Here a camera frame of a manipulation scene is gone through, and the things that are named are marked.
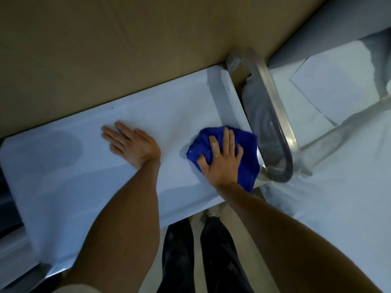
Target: shoe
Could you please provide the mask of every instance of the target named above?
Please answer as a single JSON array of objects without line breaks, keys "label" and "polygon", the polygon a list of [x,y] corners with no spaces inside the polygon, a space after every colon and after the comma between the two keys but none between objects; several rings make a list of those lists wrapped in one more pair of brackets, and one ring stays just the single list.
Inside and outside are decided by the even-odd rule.
[{"label": "shoe", "polygon": [[214,207],[208,208],[206,210],[207,217],[218,217],[220,218],[221,204],[215,205]]}]

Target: metal handle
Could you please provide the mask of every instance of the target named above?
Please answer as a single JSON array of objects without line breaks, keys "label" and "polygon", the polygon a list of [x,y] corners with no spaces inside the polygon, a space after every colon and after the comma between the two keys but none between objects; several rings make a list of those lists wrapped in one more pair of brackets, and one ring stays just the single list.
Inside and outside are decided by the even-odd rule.
[{"label": "metal handle", "polygon": [[[226,67],[231,74],[239,63],[244,63],[252,74],[252,78],[257,80],[257,84],[261,84],[264,91],[260,90],[259,97],[266,96],[266,100],[270,102],[270,114],[271,123],[276,131],[276,135],[280,142],[283,158],[282,163],[285,162],[283,169],[278,169],[275,166],[266,165],[266,171],[270,180],[276,182],[288,182],[293,175],[298,174],[301,169],[300,149],[297,144],[295,135],[289,123],[285,108],[281,102],[280,96],[277,92],[276,86],[271,78],[269,69],[266,66],[265,61],[257,54],[252,48],[247,48],[244,51],[235,50],[228,56],[226,60]],[[261,131],[254,131],[258,135],[258,139],[261,136]],[[261,144],[258,142],[260,151],[262,154]]]}]

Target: metal frame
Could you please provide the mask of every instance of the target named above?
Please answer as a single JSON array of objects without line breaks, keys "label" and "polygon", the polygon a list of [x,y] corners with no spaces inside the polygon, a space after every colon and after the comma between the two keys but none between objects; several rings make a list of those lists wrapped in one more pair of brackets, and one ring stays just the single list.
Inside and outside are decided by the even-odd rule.
[{"label": "metal frame", "polygon": [[265,61],[255,52],[254,49],[247,48],[244,51],[234,50],[230,53],[226,59],[226,68],[228,73],[232,74],[240,63],[247,66],[256,80],[261,80],[262,84],[266,88],[267,95],[269,96],[274,109],[272,112],[275,117],[272,120],[272,123],[278,133],[278,138],[283,149],[285,169],[281,171],[280,169],[270,166],[266,167],[266,172],[268,173],[271,181],[288,182],[294,175],[300,173],[301,158],[300,149],[291,128],[291,124],[289,123],[284,105],[281,102],[280,96]]}]

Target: forearm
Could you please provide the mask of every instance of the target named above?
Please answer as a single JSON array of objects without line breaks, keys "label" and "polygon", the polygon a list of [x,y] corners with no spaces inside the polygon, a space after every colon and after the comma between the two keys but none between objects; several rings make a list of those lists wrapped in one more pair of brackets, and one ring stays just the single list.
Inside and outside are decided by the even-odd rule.
[{"label": "forearm", "polygon": [[102,293],[138,291],[159,247],[159,166],[159,161],[145,162],[113,196],[92,225],[65,283],[88,284]]},{"label": "forearm", "polygon": [[379,292],[343,253],[321,236],[250,195],[238,184],[218,189],[241,218],[281,292]]}]

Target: wrist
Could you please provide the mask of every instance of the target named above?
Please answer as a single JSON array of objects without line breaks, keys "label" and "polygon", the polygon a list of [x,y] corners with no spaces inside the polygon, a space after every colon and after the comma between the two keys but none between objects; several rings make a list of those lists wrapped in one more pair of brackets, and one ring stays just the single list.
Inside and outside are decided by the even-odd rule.
[{"label": "wrist", "polygon": [[155,166],[155,167],[160,167],[160,158],[149,158],[146,161],[143,162],[141,167],[144,166]]},{"label": "wrist", "polygon": [[232,191],[233,189],[238,187],[242,188],[237,182],[230,182],[230,183],[217,185],[215,188],[217,192],[221,194],[227,191]]}]

